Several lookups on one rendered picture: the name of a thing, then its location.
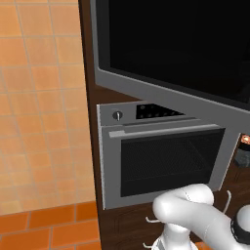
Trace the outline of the grey oven door, dark window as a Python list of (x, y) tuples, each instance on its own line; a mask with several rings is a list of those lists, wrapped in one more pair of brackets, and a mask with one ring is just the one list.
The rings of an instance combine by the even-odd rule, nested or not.
[(201, 126), (196, 121), (161, 122), (115, 128), (100, 135), (103, 208), (149, 203), (161, 193), (192, 184), (221, 188), (228, 164), (220, 159), (225, 130), (111, 139), (108, 132)]

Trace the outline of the grey microwave with black door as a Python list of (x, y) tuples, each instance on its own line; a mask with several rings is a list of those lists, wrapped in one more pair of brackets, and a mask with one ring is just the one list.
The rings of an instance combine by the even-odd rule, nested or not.
[(90, 0), (97, 85), (250, 134), (250, 0)]

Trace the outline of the grey built-in oven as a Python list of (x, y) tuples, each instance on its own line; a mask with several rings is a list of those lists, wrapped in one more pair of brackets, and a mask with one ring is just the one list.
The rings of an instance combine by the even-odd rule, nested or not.
[[(123, 117), (120, 121), (116, 121), (112, 114), (115, 111), (121, 111)], [(190, 117), (181, 114), (175, 110), (161, 107), (156, 104), (149, 104), (146, 102), (131, 102), (131, 103), (116, 103), (116, 104), (99, 104), (97, 106), (97, 117), (98, 117), (98, 130), (99, 130), (99, 144), (101, 135), (100, 132), (103, 127), (115, 128), (117, 126), (130, 126), (139, 124), (151, 124), (161, 122), (185, 122), (185, 121), (196, 121), (201, 124), (211, 124), (195, 117)], [(228, 164), (231, 161), (234, 150), (236, 148), (239, 135), (226, 128), (225, 135), (223, 138), (223, 145), (220, 149), (220, 159)]]

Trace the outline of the dark wood cabinet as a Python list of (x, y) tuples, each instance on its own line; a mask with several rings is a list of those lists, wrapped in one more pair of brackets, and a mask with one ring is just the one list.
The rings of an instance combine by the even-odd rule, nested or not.
[[(150, 224), (146, 221), (146, 217), (151, 218), (153, 216), (152, 201), (149, 203), (113, 209), (103, 208), (97, 106), (99, 104), (131, 103), (134, 101), (128, 96), (111, 90), (106, 90), (96, 85), (94, 80), (94, 59), (91, 55), (91, 0), (78, 1), (102, 250), (148, 250), (144, 248), (143, 243), (148, 245), (152, 244), (163, 231), (163, 226), (161, 224)], [(224, 182), (229, 180), (232, 173), (232, 161), (230, 161)], [(219, 190), (216, 191), (216, 196), (218, 198), (223, 197), (224, 195), (223, 192)]]

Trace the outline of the dark jar with orange top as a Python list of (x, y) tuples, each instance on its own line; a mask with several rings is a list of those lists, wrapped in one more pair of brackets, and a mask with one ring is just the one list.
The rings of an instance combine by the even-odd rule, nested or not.
[(250, 136), (243, 135), (238, 146), (234, 164), (237, 167), (250, 168)]

